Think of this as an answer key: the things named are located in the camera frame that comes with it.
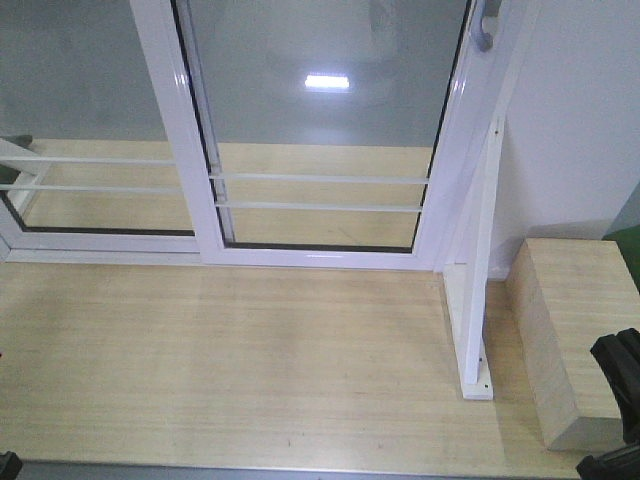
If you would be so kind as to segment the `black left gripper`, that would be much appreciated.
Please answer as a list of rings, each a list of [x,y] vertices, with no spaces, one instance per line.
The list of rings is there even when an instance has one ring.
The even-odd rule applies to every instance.
[[[12,451],[0,455],[0,480],[16,480],[23,468],[23,462]]]

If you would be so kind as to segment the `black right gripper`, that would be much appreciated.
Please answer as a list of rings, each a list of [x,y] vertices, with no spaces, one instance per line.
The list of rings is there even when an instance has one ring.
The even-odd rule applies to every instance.
[[[603,371],[618,404],[624,440],[639,439],[639,331],[629,328],[596,340],[591,354]],[[576,466],[581,479],[638,480],[639,444],[594,457]]]

